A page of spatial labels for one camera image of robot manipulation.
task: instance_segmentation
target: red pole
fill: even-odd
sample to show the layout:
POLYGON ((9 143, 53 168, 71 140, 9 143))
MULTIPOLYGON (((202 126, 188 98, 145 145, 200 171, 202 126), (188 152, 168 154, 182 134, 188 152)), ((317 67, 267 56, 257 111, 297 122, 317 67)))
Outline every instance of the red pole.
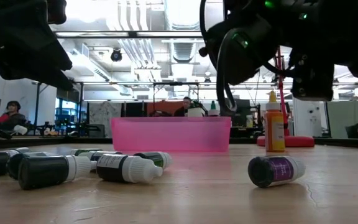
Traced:
MULTIPOLYGON (((281 58, 281 50, 280 48, 277 49, 277 63, 276 67, 279 70, 284 70, 282 67, 282 58, 281 58)), ((278 76, 278 89, 280 90, 280 101, 281 101, 281 111, 284 116, 284 135, 289 136, 290 130, 288 130, 288 118, 287 118, 287 111, 285 108, 285 101, 284 101, 284 90, 283 90, 283 76, 278 76)))

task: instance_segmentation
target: purple label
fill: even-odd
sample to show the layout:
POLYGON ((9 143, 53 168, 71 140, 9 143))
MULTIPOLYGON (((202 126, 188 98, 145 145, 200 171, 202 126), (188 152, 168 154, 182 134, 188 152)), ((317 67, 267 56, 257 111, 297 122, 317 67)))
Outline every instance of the purple label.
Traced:
POLYGON ((270 158, 268 160, 273 169, 273 182, 291 180, 293 177, 293 166, 284 157, 270 158))

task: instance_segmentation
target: desk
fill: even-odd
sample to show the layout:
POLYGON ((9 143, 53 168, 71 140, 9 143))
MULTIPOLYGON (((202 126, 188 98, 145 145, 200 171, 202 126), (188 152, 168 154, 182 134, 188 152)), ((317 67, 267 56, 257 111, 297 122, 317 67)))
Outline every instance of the desk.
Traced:
MULTIPOLYGON (((110 144, 31 147, 68 152, 110 144)), ((172 154, 174 165, 151 185, 115 184, 97 174, 62 185, 23 191, 0 177, 0 223, 358 223, 358 149, 316 146, 290 149, 304 160, 293 184, 258 189, 247 165, 264 150, 231 145, 227 154, 172 154)))

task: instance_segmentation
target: ceiling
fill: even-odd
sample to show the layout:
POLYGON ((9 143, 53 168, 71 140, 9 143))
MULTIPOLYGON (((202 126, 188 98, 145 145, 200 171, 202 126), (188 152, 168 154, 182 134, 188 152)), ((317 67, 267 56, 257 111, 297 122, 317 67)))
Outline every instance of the ceiling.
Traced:
MULTIPOLYGON (((66 14, 68 19, 63 25, 52 25, 51 28, 54 31, 98 30, 102 32, 117 30, 120 25, 119 28, 122 30, 138 30, 144 28, 142 25, 146 25, 148 30, 152 31, 199 30, 198 9, 200 0, 67 0, 67 2, 66 14), (136 15, 135 22, 133 18, 134 12, 136 15)), ((206 27, 209 28, 222 21, 222 19, 223 7, 221 1, 208 1, 206 5, 206 27)), ((74 64, 73 68, 65 73, 79 82, 104 82, 105 78, 97 75, 95 67, 100 68, 112 82, 161 82, 165 80, 203 82, 206 77, 210 77, 212 82, 216 80, 216 70, 211 65, 209 58, 200 57, 198 54, 198 49, 204 46, 202 39, 173 40, 165 38, 149 39, 149 41, 155 63, 143 60, 147 65, 147 69, 139 69, 139 64, 141 63, 138 60, 130 59, 131 56, 135 58, 135 54, 126 52, 122 42, 128 42, 134 52, 138 49, 139 57, 146 59, 148 56, 145 54, 147 49, 142 48, 142 43, 147 46, 147 41, 135 40, 134 44, 131 45, 131 41, 127 39, 70 38, 60 40, 74 64), (178 63, 178 60, 174 59, 177 49, 179 49, 177 50, 179 52, 177 55, 180 56, 183 53, 184 48, 182 45, 191 46, 191 49, 188 50, 192 54, 192 60, 188 63, 178 63), (113 49, 121 50, 122 60, 120 62, 111 60, 110 56, 113 49)), ((291 49, 288 47, 281 47, 281 53, 286 60, 288 60, 290 51, 291 49)), ((336 66, 334 76, 339 82, 358 82, 358 78, 354 78, 346 67, 336 66)), ((247 83, 270 82, 272 77, 273 74, 262 67, 260 76, 256 75, 254 78, 250 78, 247 83)), ((291 83, 292 80, 291 78, 286 78, 285 82, 291 83)), ((340 88, 336 87, 335 89, 337 93, 343 94, 353 93, 354 91, 352 90, 355 88, 355 86, 351 86, 351 88, 349 86, 340 86, 340 88)), ((112 90, 112 88, 103 86, 93 86, 88 89, 93 91, 112 90)), ((290 86, 287 86, 286 89, 286 93, 289 94, 290 86)), ((267 92, 268 90, 262 90, 259 94, 265 98, 267 92)), ((247 98, 248 93, 243 92, 240 94, 244 94, 244 98, 247 98)))

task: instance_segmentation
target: woman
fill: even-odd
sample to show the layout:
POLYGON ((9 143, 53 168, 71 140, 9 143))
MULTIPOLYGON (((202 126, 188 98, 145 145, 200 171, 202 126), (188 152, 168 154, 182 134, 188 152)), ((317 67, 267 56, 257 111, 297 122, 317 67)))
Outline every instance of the woman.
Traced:
POLYGON ((5 131, 13 131, 16 125, 25 124, 25 116, 19 113, 21 109, 20 103, 10 101, 6 105, 7 112, 0 117, 0 129, 5 131))

